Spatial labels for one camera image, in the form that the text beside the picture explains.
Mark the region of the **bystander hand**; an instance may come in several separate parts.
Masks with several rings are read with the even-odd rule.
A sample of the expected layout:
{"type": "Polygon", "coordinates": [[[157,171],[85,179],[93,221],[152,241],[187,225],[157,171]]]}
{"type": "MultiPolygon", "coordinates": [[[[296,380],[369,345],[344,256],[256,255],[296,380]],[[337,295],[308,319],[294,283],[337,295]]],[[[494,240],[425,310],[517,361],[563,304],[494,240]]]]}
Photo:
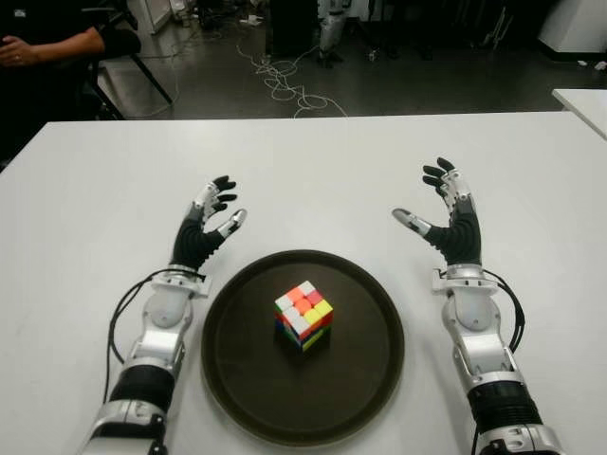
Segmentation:
{"type": "Polygon", "coordinates": [[[41,61],[37,46],[16,36],[1,39],[0,64],[2,67],[32,66],[41,61]]]}

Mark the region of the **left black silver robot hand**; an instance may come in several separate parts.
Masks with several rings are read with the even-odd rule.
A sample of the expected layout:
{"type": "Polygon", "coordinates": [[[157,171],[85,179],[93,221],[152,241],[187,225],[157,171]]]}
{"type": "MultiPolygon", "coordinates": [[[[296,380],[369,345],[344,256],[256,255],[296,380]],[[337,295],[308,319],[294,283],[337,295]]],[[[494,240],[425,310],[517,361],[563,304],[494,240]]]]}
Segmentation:
{"type": "Polygon", "coordinates": [[[186,210],[175,237],[170,268],[197,272],[210,256],[246,221],[247,211],[239,209],[215,229],[206,231],[205,226],[217,213],[228,208],[237,199],[229,191],[236,182],[228,175],[214,178],[193,199],[186,210]]]}

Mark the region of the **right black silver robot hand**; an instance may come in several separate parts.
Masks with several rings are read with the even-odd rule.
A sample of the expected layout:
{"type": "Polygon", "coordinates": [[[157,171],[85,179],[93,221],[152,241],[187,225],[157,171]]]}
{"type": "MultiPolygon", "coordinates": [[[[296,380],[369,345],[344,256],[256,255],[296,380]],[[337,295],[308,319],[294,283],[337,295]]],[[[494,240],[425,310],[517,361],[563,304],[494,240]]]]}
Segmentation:
{"type": "Polygon", "coordinates": [[[447,159],[423,166],[422,180],[434,188],[449,212],[446,227],[432,225],[403,208],[392,210],[395,219],[438,250],[447,265],[482,265],[482,235],[469,185],[447,159]]]}

